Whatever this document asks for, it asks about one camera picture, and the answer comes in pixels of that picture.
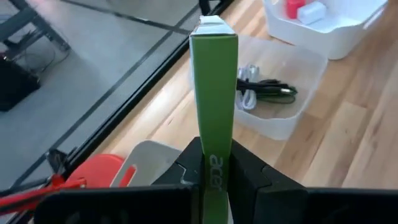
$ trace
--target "black cable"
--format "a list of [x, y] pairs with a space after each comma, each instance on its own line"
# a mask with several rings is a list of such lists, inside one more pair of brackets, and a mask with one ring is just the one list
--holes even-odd
[[241, 91], [242, 94], [244, 94], [246, 90], [253, 90], [256, 92], [256, 98], [258, 100], [279, 104], [293, 103], [298, 93], [294, 86], [282, 83], [276, 79], [262, 80], [258, 83], [238, 79], [236, 89]]

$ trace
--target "red object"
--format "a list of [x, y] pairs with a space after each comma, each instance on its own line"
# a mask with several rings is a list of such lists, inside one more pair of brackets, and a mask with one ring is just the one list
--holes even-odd
[[[12, 212], [34, 210], [46, 195], [62, 189], [109, 187], [123, 162], [122, 157], [115, 155], [93, 156], [73, 171], [67, 181], [64, 181], [62, 176], [54, 174], [47, 187], [0, 198], [0, 208], [6, 208], [0, 212], [0, 216]], [[120, 181], [119, 187], [126, 187], [135, 171], [135, 167], [129, 167]]]
[[286, 0], [286, 13], [291, 19], [297, 19], [297, 10], [305, 5], [305, 0]]

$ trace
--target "black holder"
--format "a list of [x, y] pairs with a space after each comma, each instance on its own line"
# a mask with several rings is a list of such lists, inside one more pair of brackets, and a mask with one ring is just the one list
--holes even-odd
[[[203, 154], [195, 138], [151, 186], [67, 190], [36, 209], [41, 223], [201, 223]], [[305, 188], [233, 141], [234, 223], [397, 223], [398, 191]]]

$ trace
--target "wooden floor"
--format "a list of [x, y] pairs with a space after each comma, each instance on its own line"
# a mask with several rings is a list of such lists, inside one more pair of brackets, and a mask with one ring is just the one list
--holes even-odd
[[[239, 34], [267, 35], [261, 0], [235, 0], [222, 17]], [[235, 124], [234, 138], [307, 186], [398, 189], [398, 1], [344, 60], [331, 61], [287, 142]], [[145, 139], [183, 149], [198, 135], [186, 53], [98, 148], [126, 156]]]

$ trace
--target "green cardboard box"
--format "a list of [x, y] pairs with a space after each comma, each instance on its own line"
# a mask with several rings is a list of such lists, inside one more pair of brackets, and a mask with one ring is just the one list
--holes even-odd
[[220, 17], [202, 16], [190, 35], [190, 55], [205, 156], [203, 223], [226, 223], [238, 36]]

